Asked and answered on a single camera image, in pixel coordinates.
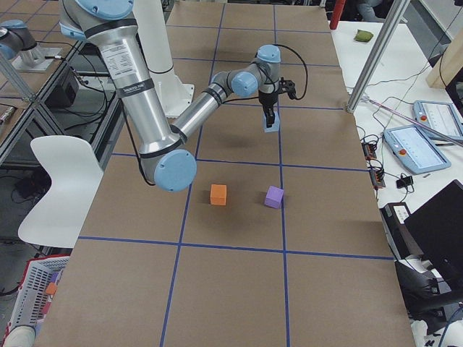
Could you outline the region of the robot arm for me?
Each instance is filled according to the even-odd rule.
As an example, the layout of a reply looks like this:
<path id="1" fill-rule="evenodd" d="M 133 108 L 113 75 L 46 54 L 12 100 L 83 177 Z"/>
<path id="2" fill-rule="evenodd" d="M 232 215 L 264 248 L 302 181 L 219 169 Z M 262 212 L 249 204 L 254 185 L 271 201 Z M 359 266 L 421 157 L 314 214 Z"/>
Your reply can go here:
<path id="1" fill-rule="evenodd" d="M 261 46 L 248 67 L 216 74 L 193 98 L 174 73 L 159 1 L 62 1 L 60 11 L 62 33 L 100 51 L 140 137 L 140 170 L 150 184 L 178 192 L 192 183 L 197 164 L 184 144 L 230 95 L 257 94 L 266 126 L 273 126 L 277 46 Z"/>

